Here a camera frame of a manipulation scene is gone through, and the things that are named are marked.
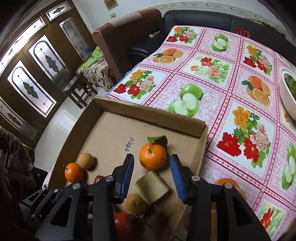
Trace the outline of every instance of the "wooden stool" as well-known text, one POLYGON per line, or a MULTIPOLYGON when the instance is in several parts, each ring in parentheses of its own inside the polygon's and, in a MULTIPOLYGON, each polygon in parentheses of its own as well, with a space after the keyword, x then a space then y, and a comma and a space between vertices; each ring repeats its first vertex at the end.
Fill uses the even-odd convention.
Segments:
POLYGON ((65 89, 63 90, 63 92, 66 92, 67 95, 70 97, 70 99, 80 108, 82 109, 82 105, 83 104, 85 107, 87 107, 87 103, 85 102, 87 100, 87 98, 91 95, 91 93, 93 92, 95 95, 98 94, 98 92, 95 90, 95 88, 92 86, 92 84, 87 80, 87 78, 85 78, 85 76, 81 73, 76 75, 71 82, 65 87, 65 89), (75 89, 77 88, 77 86, 80 86, 84 92, 83 94, 80 96, 75 89))

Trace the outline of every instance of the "printed yellow flower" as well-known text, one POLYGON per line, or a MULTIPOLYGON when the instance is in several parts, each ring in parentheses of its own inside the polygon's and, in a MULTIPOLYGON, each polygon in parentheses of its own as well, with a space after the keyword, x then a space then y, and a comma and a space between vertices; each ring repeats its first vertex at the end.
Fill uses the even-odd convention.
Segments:
POLYGON ((174 28, 175 33, 179 33, 180 34, 183 28, 184 27, 176 27, 176 28, 174 28))
POLYGON ((251 54, 251 55, 253 55, 253 56, 256 56, 256 51, 257 51, 257 49, 256 49, 255 47, 249 45, 249 46, 247 47, 247 49, 248 49, 248 51, 249 51, 249 54, 251 54))
POLYGON ((243 107, 238 106, 236 110, 232 111, 234 115, 234 124, 240 126, 243 131, 247 131, 247 120, 251 116, 251 113, 244 110, 243 107))
POLYGON ((145 73, 145 70, 138 69, 136 72, 131 74, 130 80, 136 81, 139 76, 145 73))

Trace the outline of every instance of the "beige sponge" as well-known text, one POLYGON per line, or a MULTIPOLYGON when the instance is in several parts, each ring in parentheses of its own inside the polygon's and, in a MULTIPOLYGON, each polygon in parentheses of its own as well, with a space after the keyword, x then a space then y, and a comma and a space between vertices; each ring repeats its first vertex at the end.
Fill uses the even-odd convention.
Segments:
POLYGON ((168 192, 169 188, 154 172, 150 171, 141 177, 132 187, 131 192, 137 193, 150 205, 168 192))

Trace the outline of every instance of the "metal screw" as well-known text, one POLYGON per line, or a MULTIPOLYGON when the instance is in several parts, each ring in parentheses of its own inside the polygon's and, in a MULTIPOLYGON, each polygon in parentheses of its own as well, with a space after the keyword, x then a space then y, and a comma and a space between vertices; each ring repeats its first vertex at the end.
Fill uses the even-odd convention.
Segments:
POLYGON ((114 180, 114 177, 112 177, 112 176, 106 176, 105 177, 105 181, 106 182, 111 182, 111 181, 113 181, 114 180))
POLYGON ((75 183, 75 184, 73 184, 73 186, 72 186, 72 188, 73 189, 79 189, 80 188, 80 184, 79 183, 75 183))
POLYGON ((194 180, 194 181, 199 181, 200 177, 197 176, 197 175, 194 175, 194 176, 191 177, 191 179, 194 180))
POLYGON ((233 187, 231 183, 225 183, 224 186, 225 186, 226 188, 228 188, 228 189, 230 189, 230 188, 233 187))

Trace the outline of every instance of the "black leather sofa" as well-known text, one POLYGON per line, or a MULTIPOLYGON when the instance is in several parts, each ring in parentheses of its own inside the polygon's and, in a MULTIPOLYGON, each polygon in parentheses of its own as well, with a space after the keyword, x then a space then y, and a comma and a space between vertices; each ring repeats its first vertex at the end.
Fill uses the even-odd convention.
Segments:
POLYGON ((128 51, 128 60, 133 66, 155 52, 175 25, 202 26, 234 32, 236 28, 249 32, 250 38, 273 49, 293 65, 296 65, 296 47, 285 36, 269 26, 237 16, 198 10, 171 10, 165 13, 159 29, 161 34, 144 38, 133 44, 128 51))

